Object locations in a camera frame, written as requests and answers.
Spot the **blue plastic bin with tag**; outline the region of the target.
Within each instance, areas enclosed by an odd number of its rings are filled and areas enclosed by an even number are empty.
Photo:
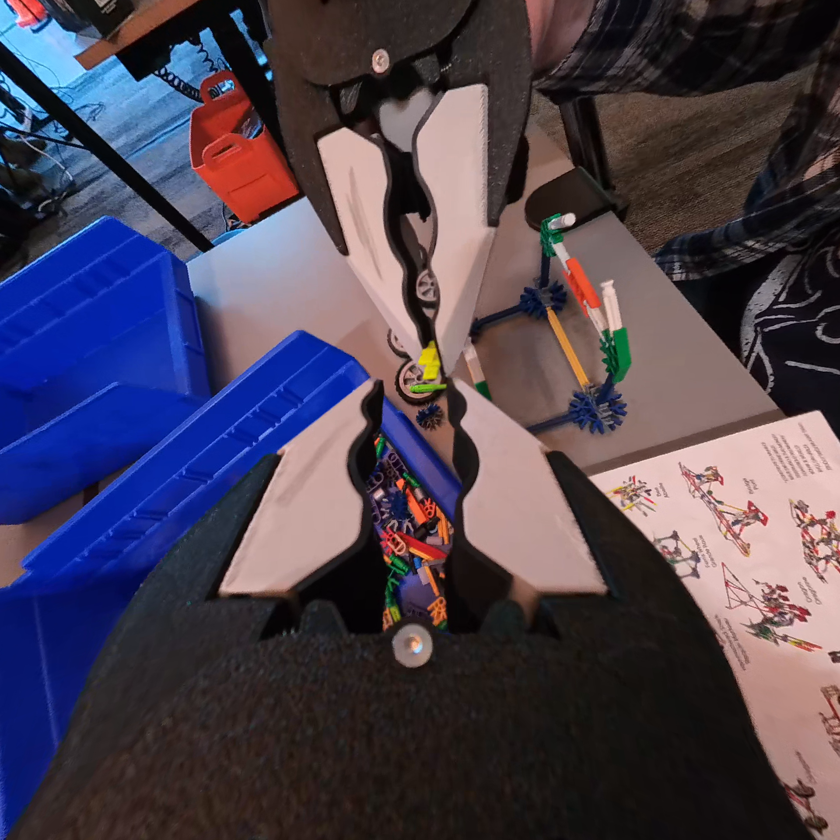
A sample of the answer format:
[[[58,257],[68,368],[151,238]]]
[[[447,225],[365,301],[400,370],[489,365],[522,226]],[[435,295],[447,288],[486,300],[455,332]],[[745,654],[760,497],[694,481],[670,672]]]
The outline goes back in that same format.
[[[264,456],[369,379],[293,332],[43,541],[2,589],[1,837],[25,812],[145,576]]]

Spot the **dark rounded base plate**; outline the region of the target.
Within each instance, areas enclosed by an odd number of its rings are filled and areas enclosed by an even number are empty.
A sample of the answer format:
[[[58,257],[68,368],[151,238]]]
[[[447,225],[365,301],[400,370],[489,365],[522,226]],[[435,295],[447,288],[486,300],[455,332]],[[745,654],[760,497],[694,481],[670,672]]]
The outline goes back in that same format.
[[[626,220],[628,201],[616,189],[595,99],[578,97],[562,101],[551,95],[560,111],[572,170],[534,190],[526,201],[524,216],[533,230],[556,214],[573,214],[576,228],[612,213]]]

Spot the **toy construction frame model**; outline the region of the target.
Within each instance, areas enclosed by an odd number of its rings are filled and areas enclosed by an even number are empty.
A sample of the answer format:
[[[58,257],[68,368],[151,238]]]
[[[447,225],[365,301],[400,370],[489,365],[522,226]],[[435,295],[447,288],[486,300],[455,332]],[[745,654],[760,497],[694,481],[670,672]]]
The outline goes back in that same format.
[[[489,387],[479,373],[474,340],[484,329],[519,315],[549,324],[574,375],[577,389],[565,413],[531,425],[528,430],[532,434],[561,426],[575,426],[590,434],[604,435],[622,426],[627,416],[627,404],[617,390],[633,363],[627,328],[623,324],[614,281],[606,280],[601,289],[596,290],[579,260],[572,257],[565,247],[564,234],[572,229],[576,221],[573,213],[557,213],[542,219],[539,226],[539,278],[523,288],[516,305],[475,319],[465,344],[464,356],[474,385],[490,398]],[[560,314],[566,308],[569,297],[577,302],[595,331],[605,372],[602,382],[586,373],[561,324]]]

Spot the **orange plastic tote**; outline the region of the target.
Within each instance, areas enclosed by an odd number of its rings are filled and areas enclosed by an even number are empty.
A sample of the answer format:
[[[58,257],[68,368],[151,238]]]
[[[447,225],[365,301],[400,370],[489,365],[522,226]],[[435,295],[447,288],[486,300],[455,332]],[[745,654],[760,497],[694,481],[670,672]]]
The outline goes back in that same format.
[[[190,129],[194,172],[242,222],[298,197],[298,184],[280,148],[266,130],[249,138],[237,132],[208,139]]]

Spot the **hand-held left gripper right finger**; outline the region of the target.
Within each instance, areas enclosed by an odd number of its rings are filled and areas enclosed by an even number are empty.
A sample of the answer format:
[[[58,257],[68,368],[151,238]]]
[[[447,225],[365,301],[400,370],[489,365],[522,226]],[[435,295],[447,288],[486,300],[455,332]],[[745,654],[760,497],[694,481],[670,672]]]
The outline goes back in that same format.
[[[604,595],[547,446],[462,380],[449,381],[449,422],[467,546],[541,595]]]

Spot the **pile of colourful toy pieces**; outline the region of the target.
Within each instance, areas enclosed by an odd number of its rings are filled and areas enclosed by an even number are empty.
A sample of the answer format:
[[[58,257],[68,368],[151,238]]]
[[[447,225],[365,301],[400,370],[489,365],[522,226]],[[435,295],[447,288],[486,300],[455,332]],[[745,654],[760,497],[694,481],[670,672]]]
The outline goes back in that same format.
[[[385,565],[383,629],[416,618],[446,633],[446,560],[454,526],[384,430],[374,436],[374,454],[365,488]]]

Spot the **black metal bar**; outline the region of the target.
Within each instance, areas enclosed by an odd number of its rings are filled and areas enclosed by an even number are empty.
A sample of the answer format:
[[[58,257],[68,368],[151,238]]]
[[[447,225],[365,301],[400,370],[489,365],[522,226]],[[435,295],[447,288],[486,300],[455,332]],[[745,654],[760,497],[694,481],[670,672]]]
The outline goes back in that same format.
[[[10,48],[1,44],[1,71],[53,120],[81,142],[106,168],[201,252],[214,244],[160,194],[84,119],[47,86]]]

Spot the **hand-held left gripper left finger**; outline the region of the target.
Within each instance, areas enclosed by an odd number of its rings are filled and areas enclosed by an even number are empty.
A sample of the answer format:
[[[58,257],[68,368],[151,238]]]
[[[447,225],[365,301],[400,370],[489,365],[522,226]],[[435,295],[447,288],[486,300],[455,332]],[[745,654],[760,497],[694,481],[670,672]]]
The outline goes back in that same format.
[[[218,595],[298,594],[364,555],[374,535],[365,485],[383,401],[382,381],[368,379],[278,450]]]

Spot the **white instruction booklet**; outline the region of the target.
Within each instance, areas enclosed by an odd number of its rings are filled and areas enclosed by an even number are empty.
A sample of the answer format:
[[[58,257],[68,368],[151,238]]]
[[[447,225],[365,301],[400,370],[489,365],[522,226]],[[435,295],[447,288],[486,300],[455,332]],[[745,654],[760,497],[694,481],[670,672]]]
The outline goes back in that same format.
[[[838,451],[808,413],[592,477],[705,614],[813,838],[839,837]]]

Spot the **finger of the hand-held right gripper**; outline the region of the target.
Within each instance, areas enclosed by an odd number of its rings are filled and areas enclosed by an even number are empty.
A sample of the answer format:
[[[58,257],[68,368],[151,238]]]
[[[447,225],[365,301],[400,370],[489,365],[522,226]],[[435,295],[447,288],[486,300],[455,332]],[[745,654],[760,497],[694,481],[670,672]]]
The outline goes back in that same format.
[[[437,310],[416,296],[416,224],[434,231],[432,209],[415,173],[413,152],[376,133],[340,128],[317,142],[346,259],[403,346],[416,356],[434,339]]]
[[[434,335],[452,374],[469,336],[496,229],[488,222],[488,89],[438,94],[413,136],[415,173],[432,209],[428,267],[437,282]]]

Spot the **wooden desk with black frame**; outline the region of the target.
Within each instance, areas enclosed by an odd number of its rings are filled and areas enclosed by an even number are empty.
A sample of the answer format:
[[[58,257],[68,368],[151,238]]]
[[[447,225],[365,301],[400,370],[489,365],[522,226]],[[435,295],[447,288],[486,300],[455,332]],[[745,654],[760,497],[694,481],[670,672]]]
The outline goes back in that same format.
[[[249,42],[267,38],[267,6],[259,1],[145,1],[108,37],[77,55],[84,70],[110,58],[121,61],[137,81],[167,65],[174,47],[209,30],[224,63],[253,76],[259,62]]]

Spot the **black cardboard box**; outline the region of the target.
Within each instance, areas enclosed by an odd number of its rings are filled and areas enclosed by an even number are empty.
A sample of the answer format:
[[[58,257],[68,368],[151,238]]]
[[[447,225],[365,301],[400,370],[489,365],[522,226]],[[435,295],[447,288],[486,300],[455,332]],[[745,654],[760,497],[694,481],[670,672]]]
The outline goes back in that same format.
[[[133,1],[77,1],[75,5],[101,38],[113,35],[134,12]]]

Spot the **red plastic tote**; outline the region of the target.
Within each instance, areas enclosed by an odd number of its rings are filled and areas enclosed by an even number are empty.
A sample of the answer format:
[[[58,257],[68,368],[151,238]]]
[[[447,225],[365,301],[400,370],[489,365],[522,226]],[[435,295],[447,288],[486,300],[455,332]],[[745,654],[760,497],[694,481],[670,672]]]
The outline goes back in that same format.
[[[215,139],[225,133],[238,133],[247,140],[259,136],[264,122],[234,73],[220,70],[203,79],[199,87],[200,107],[194,118]]]

